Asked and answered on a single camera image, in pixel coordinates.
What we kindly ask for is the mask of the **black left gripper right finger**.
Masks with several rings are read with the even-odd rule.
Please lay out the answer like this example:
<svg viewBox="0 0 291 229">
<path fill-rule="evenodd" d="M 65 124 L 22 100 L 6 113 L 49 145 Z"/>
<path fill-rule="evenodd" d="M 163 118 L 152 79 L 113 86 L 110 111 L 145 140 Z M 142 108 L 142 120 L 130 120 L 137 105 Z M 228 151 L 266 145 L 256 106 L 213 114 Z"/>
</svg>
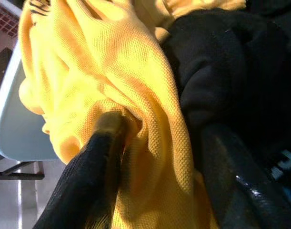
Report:
<svg viewBox="0 0 291 229">
<path fill-rule="evenodd" d="M 291 203 L 226 125 L 201 132 L 202 168 L 220 229 L 291 229 Z"/>
</svg>

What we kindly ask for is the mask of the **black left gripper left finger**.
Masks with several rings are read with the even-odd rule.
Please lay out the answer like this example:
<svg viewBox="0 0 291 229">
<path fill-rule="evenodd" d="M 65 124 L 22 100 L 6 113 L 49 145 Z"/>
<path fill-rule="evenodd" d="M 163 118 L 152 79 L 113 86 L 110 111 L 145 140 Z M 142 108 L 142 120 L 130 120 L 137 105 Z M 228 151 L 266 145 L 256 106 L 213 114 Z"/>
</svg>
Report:
<svg viewBox="0 0 291 229">
<path fill-rule="evenodd" d="M 66 165 L 33 229 L 111 229 L 128 133 L 120 112 L 103 113 Z"/>
</svg>

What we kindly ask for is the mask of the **yellow garment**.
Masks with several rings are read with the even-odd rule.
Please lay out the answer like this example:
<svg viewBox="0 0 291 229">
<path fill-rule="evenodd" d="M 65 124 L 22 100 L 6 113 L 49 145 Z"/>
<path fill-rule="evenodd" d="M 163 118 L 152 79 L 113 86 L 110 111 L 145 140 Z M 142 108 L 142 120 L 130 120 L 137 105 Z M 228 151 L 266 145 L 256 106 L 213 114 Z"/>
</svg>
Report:
<svg viewBox="0 0 291 229">
<path fill-rule="evenodd" d="M 25 0 L 18 40 L 21 102 L 41 115 L 63 163 L 104 112 L 129 120 L 116 229 L 219 229 L 177 88 L 159 41 L 196 9 L 236 10 L 245 0 Z"/>
</svg>

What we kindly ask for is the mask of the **light blue kids chair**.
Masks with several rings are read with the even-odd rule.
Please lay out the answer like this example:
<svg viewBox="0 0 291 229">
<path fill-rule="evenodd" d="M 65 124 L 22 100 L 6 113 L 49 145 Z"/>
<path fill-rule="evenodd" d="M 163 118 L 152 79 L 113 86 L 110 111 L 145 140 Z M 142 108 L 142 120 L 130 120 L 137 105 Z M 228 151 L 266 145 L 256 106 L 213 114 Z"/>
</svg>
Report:
<svg viewBox="0 0 291 229">
<path fill-rule="evenodd" d="M 17 43 L 0 86 L 0 155 L 16 161 L 57 160 L 49 136 L 42 131 L 43 117 L 20 101 L 19 87 L 24 79 Z"/>
</svg>

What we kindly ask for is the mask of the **black garment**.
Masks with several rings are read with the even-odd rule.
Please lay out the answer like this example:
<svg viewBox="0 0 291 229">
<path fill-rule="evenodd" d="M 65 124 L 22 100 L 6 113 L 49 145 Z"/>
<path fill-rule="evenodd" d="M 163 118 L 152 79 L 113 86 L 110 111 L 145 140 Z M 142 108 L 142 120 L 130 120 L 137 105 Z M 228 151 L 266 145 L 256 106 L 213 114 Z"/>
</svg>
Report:
<svg viewBox="0 0 291 229">
<path fill-rule="evenodd" d="M 168 28 L 170 62 L 194 165 L 201 132 L 230 127 L 268 174 L 291 147 L 291 0 L 255 0 L 248 10 L 194 10 Z"/>
</svg>

